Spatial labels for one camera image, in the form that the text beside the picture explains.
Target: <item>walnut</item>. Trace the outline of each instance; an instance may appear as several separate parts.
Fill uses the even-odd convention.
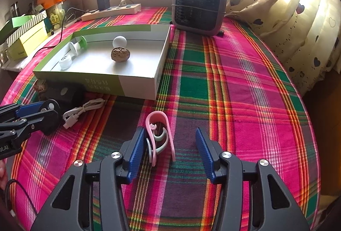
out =
[[[111,51],[111,58],[115,62],[125,62],[130,57],[130,51],[123,47],[116,47]]]

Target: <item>hand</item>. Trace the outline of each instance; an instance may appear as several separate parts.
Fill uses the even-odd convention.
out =
[[[0,161],[0,189],[5,190],[8,181],[6,164],[4,161]]]

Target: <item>striped box lid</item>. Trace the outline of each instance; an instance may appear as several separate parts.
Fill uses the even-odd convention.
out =
[[[32,27],[42,22],[47,17],[46,11],[43,11],[33,17],[30,21],[26,22],[18,30],[16,30],[7,40],[7,45],[10,47],[15,41],[17,41],[24,33],[30,30]]]

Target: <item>white usb cable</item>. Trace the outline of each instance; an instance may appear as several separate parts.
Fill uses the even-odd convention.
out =
[[[63,114],[63,119],[65,120],[65,124],[63,125],[65,129],[72,127],[77,121],[78,117],[86,111],[95,110],[102,108],[105,100],[102,98],[98,98],[95,100],[90,100],[85,103],[83,106],[74,108],[70,111],[67,111]]]

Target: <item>gray electric heater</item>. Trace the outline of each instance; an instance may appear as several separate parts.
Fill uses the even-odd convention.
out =
[[[226,0],[173,0],[172,22],[176,28],[214,36],[220,31]]]

